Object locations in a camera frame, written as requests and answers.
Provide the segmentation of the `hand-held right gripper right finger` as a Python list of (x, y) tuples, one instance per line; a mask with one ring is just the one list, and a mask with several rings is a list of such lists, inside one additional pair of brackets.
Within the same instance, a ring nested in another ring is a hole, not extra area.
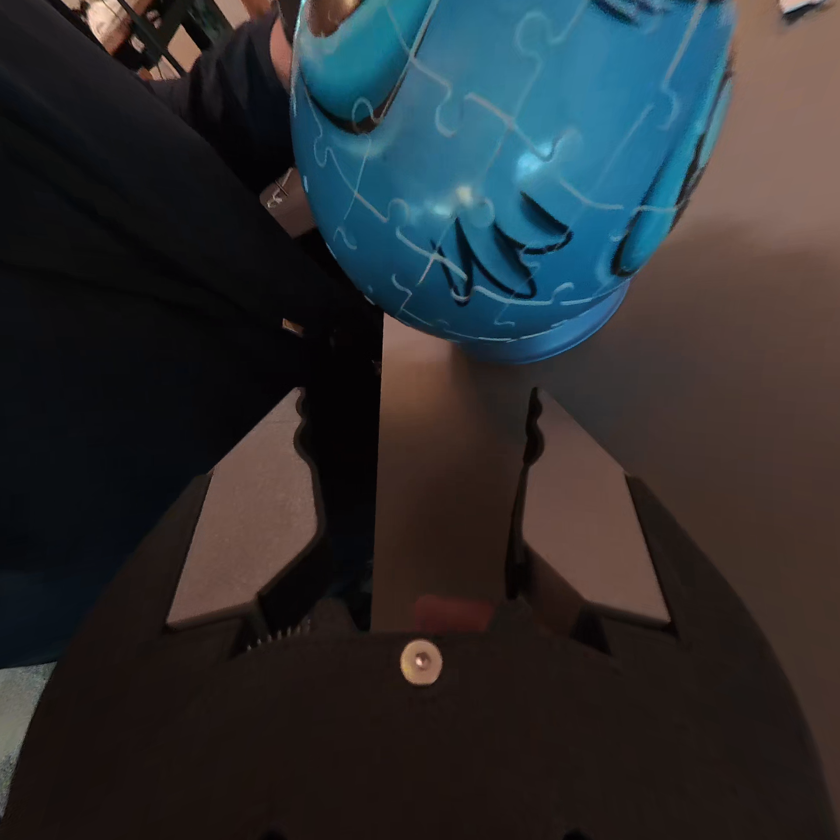
[(595, 616), (654, 630), (669, 609), (625, 470), (534, 388), (506, 557), (506, 594), (553, 631)]

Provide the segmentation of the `blue plastic ball stand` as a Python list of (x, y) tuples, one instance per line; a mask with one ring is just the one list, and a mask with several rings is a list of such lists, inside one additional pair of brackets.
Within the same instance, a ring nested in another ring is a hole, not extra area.
[(509, 342), (459, 341), (456, 344), (470, 358), (489, 364), (532, 364), (571, 350), (602, 329), (622, 305), (625, 284), (582, 314), (547, 332)]

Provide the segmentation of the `person's left forearm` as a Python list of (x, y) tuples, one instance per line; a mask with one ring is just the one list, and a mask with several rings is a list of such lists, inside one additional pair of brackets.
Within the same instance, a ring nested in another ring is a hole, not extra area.
[(203, 52), (183, 77), (144, 86), (254, 193), (294, 163), (291, 43), (278, 3)]

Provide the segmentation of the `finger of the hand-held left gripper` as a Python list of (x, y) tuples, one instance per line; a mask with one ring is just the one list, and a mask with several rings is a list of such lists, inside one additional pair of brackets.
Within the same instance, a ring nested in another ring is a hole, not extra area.
[(300, 238), (317, 229), (297, 168), (290, 168), (268, 184), (260, 193), (259, 200), (290, 237)]

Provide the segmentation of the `blue white puzzle ball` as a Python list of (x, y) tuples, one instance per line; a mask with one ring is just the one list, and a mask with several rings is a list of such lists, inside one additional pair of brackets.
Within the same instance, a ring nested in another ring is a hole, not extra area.
[(325, 243), (453, 343), (545, 333), (632, 279), (732, 93), (734, 2), (301, 2), (290, 116)]

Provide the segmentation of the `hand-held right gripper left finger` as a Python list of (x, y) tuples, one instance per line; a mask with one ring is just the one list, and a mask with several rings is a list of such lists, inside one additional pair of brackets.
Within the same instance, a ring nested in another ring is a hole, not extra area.
[(254, 629), (299, 623), (304, 595), (283, 600), (324, 537), (307, 408), (305, 390), (291, 389), (211, 471), (167, 628), (230, 618)]

